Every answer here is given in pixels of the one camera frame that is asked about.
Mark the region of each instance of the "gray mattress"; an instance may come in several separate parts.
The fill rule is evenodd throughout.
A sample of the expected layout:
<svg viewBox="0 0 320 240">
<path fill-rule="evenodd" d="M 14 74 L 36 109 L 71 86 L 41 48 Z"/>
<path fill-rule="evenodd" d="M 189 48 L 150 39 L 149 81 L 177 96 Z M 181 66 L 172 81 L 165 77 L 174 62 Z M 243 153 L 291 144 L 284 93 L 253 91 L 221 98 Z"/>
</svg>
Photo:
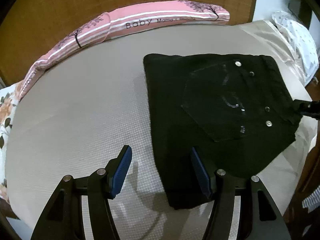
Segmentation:
<svg viewBox="0 0 320 240">
<path fill-rule="evenodd" d="M 85 49 L 40 78 L 15 114 L 6 159 L 8 193 L 14 212 L 31 228 L 65 174 L 88 176 L 129 144 L 132 164 L 121 193 L 109 201 L 121 239 L 202 238 L 212 203 L 175 211 L 155 167 L 142 64 L 148 53 L 270 55 L 292 97 L 310 100 L 291 70 L 285 44 L 263 21 L 170 26 Z M 296 141 L 259 174 L 282 213 L 316 131 L 317 122 L 303 117 Z M 86 202 L 83 198 L 84 227 L 92 239 Z M 237 198 L 234 218 L 238 215 Z M 236 230 L 235 219 L 230 239 Z"/>
</svg>

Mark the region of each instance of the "tree print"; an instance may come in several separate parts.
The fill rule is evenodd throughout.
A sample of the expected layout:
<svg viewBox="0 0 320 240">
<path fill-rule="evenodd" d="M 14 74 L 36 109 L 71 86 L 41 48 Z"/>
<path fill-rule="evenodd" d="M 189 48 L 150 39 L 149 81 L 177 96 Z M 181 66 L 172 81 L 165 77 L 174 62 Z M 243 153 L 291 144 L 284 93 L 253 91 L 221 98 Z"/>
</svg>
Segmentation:
<svg viewBox="0 0 320 240">
<path fill-rule="evenodd" d="M 204 12 L 205 10 L 213 12 L 217 16 L 217 19 L 215 19 L 215 21 L 219 19 L 219 15 L 216 13 L 215 7 L 220 7 L 220 6 L 217 6 L 217 5 L 215 6 L 209 3 L 193 2 L 188 0 L 181 0 L 180 2 L 183 2 L 185 5 L 189 6 L 191 9 L 197 12 Z"/>
<path fill-rule="evenodd" d="M 59 41 L 56 46 L 54 46 L 54 49 L 61 49 L 63 44 L 68 41 L 70 38 L 74 37 L 76 39 L 76 43 L 78 44 L 79 48 L 82 48 L 79 41 L 78 41 L 78 34 L 81 33 L 84 29 L 88 29 L 91 26 L 96 26 L 99 22 L 103 21 L 101 16 L 98 16 L 91 20 L 90 22 L 87 22 L 86 24 L 82 25 L 81 27 L 77 28 L 73 32 L 71 32 L 68 36 L 63 38 L 61 41 Z"/>
</svg>

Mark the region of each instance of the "pink pillow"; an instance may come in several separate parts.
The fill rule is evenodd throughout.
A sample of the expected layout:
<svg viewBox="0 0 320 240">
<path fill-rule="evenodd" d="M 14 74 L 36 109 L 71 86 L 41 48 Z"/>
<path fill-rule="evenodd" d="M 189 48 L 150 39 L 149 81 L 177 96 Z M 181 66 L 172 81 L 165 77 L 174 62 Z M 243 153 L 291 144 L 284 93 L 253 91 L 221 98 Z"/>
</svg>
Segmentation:
<svg viewBox="0 0 320 240">
<path fill-rule="evenodd" d="M 74 30 L 33 63 L 23 80 L 19 99 L 25 96 L 45 70 L 84 46 L 168 25 L 199 20 L 225 24 L 229 19 L 229 12 L 221 6 L 187 0 L 141 3 L 104 12 Z"/>
</svg>

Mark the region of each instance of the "floral fabric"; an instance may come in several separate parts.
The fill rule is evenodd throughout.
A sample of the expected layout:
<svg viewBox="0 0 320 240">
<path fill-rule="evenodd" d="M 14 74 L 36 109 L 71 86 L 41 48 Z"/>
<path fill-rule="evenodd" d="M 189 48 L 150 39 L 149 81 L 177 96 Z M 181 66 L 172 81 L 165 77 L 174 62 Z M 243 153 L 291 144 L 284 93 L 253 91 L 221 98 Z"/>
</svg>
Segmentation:
<svg viewBox="0 0 320 240">
<path fill-rule="evenodd" d="M 19 103 L 22 81 L 0 90 L 0 198 L 9 203 L 4 174 L 5 156 L 13 117 Z"/>
</svg>

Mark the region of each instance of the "metal rivet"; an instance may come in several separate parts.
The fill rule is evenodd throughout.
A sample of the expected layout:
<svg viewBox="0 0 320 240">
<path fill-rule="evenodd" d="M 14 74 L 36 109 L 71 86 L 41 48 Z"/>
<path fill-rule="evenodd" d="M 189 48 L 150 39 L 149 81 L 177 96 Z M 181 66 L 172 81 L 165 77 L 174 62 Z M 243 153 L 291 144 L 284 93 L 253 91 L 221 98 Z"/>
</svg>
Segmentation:
<svg viewBox="0 0 320 240">
<path fill-rule="evenodd" d="M 251 179 L 254 182 L 258 182 L 259 181 L 259 177 L 258 176 L 252 176 Z"/>
<path fill-rule="evenodd" d="M 69 181 L 71 180 L 71 175 L 66 175 L 62 178 L 64 181 Z"/>
<path fill-rule="evenodd" d="M 105 170 L 105 169 L 98 169 L 98 170 L 97 170 L 97 173 L 98 173 L 99 175 L 103 175 L 103 174 L 106 173 L 106 170 Z"/>
<path fill-rule="evenodd" d="M 226 174 L 226 171 L 223 170 L 223 169 L 218 169 L 218 170 L 217 170 L 217 173 L 218 173 L 219 175 L 223 176 L 223 175 Z"/>
</svg>

